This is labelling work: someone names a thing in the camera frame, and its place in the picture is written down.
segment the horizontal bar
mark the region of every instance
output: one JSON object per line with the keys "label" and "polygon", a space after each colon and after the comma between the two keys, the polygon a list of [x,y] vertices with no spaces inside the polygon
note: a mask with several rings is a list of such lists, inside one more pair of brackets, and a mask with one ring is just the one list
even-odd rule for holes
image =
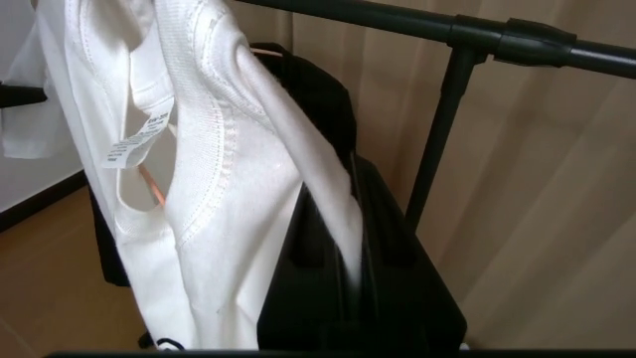
{"label": "horizontal bar", "polygon": [[636,50],[576,39],[557,28],[448,16],[361,0],[237,0],[349,24],[467,47],[521,66],[570,66],[636,79]]}

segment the clothing rack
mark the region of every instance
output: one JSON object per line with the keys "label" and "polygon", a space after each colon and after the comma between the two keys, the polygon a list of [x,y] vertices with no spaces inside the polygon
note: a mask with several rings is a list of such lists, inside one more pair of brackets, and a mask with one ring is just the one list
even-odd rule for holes
{"label": "clothing rack", "polygon": [[449,16],[362,0],[237,0],[298,14],[336,20],[421,39],[452,48],[441,96],[406,209],[415,230],[424,210],[444,146],[473,68],[493,55],[519,66],[573,67],[636,79],[636,50],[579,40],[555,27],[510,19],[491,21]]}

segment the black garment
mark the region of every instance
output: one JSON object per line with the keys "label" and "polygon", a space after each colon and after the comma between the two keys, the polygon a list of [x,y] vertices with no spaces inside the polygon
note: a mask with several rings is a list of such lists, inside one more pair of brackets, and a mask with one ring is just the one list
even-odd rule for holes
{"label": "black garment", "polygon": [[[254,48],[282,54],[256,54],[280,81],[322,135],[334,146],[341,160],[356,148],[356,119],[349,93],[342,84],[307,60],[293,56],[277,44],[254,44]],[[115,241],[90,192],[95,236],[103,278],[118,286],[130,286]]]}

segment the beige curtain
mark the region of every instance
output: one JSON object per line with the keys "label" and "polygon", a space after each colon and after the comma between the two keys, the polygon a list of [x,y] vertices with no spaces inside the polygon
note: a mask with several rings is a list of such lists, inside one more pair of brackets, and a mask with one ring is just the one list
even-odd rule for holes
{"label": "beige curtain", "polygon": [[[251,41],[339,79],[359,151],[405,207],[450,50],[232,2]],[[632,0],[386,0],[636,47]],[[636,347],[636,82],[489,61],[464,97],[418,236],[482,347]]]}

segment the clothes hanger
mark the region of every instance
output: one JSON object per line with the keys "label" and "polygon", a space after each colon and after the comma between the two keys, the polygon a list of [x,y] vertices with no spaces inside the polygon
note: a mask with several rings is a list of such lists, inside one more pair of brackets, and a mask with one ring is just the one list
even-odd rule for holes
{"label": "clothes hanger", "polygon": [[[250,49],[251,49],[251,51],[254,54],[276,56],[276,57],[282,58],[282,54],[274,52],[274,51],[254,49],[254,48],[250,48]],[[177,137],[177,126],[176,125],[174,125],[172,123],[168,123],[168,129],[170,130],[172,135]],[[152,191],[152,194],[157,199],[157,202],[159,202],[159,205],[161,205],[162,207],[166,206],[166,196],[161,191],[161,189],[159,189],[159,187],[157,186],[157,183],[152,178],[152,175],[150,175],[150,172],[148,172],[148,169],[146,169],[146,167],[143,164],[139,164],[138,170],[139,170],[139,174],[141,174],[141,176],[143,177],[143,180],[146,182],[148,187],[150,187],[150,190]]]}

